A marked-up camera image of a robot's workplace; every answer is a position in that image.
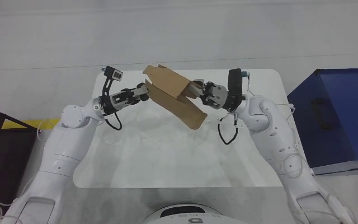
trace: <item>blue box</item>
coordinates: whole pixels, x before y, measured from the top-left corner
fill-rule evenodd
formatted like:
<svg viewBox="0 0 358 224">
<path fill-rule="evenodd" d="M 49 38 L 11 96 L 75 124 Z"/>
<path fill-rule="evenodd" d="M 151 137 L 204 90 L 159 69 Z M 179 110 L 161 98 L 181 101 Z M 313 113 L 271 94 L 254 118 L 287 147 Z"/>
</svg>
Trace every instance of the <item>blue box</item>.
<svg viewBox="0 0 358 224">
<path fill-rule="evenodd" d="M 288 100 L 315 174 L 357 174 L 358 69 L 318 69 Z"/>
</svg>

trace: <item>brown cardboard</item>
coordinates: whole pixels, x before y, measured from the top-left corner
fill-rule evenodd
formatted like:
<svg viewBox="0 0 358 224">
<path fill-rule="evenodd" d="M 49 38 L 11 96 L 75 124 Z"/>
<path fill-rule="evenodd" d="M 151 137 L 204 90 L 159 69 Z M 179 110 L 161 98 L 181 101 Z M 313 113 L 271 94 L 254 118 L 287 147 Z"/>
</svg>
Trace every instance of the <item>brown cardboard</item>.
<svg viewBox="0 0 358 224">
<path fill-rule="evenodd" d="M 200 128 L 207 114 L 187 98 L 196 98 L 189 91 L 189 84 L 196 85 L 195 83 L 162 65 L 147 66 L 143 74 L 148 75 L 152 81 L 150 84 L 145 80 L 145 85 L 149 90 L 148 96 L 154 102 L 173 113 L 189 128 Z"/>
</svg>

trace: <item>floor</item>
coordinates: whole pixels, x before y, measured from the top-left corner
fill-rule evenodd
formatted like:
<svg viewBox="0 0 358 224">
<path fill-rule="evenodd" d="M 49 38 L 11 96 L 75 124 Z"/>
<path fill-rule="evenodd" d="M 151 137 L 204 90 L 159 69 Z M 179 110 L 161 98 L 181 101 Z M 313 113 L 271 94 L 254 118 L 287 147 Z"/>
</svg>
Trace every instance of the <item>floor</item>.
<svg viewBox="0 0 358 224">
<path fill-rule="evenodd" d="M 0 0 L 0 111 L 21 120 L 60 117 L 66 105 L 90 99 L 105 65 L 272 68 L 289 94 L 316 68 L 357 67 L 357 10 L 356 1 L 339 0 Z M 33 154 L 24 181 L 39 163 L 40 143 Z M 319 179 L 358 214 L 357 177 Z M 280 187 L 87 190 L 69 183 L 67 192 L 62 223 L 139 223 L 188 201 L 252 224 L 293 223 Z"/>
</svg>

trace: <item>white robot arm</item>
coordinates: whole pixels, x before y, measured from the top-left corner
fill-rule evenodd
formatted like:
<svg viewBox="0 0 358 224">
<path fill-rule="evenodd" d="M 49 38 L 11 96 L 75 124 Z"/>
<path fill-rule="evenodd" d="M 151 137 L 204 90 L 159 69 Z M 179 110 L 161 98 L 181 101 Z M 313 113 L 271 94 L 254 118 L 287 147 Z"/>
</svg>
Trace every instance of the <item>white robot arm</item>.
<svg viewBox="0 0 358 224">
<path fill-rule="evenodd" d="M 350 210 L 315 180 L 299 153 L 294 130 L 275 103 L 263 96 L 242 95 L 242 77 L 249 78 L 249 73 L 230 70 L 228 91 L 224 86 L 203 80 L 195 81 L 202 89 L 190 87 L 203 104 L 223 108 L 234 115 L 234 125 L 237 119 L 245 122 L 256 148 L 281 180 L 297 223 L 354 224 Z"/>
<path fill-rule="evenodd" d="M 86 156 L 98 123 L 126 106 L 149 99 L 148 89 L 143 83 L 137 88 L 126 88 L 109 95 L 112 81 L 120 81 L 122 75 L 120 71 L 107 67 L 102 96 L 92 99 L 84 107 L 69 105 L 62 111 L 60 122 L 46 141 L 40 169 L 28 190 L 12 203 L 0 220 L 1 224 L 59 223 L 65 185 Z"/>
</svg>

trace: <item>yellow tape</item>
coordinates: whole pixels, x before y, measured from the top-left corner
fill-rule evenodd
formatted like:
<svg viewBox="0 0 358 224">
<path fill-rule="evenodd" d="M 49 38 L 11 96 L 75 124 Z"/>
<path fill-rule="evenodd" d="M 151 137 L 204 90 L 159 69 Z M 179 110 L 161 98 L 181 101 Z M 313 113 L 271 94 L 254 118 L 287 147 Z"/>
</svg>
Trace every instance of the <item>yellow tape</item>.
<svg viewBox="0 0 358 224">
<path fill-rule="evenodd" d="M 44 121 L 44 119 L 24 120 L 22 122 L 37 128 L 42 121 Z M 53 126 L 51 124 L 49 124 L 48 121 L 51 122 L 51 124 L 56 125 L 60 121 L 60 119 L 59 118 L 47 119 L 47 121 L 42 123 L 40 129 L 43 129 L 43 130 L 44 129 L 53 129 Z M 23 128 L 23 126 L 20 125 L 20 124 L 16 124 L 16 123 L 14 123 L 12 121 L 6 120 L 4 122 L 4 124 L 2 125 L 2 129 L 9 129 L 9 128 Z"/>
</svg>

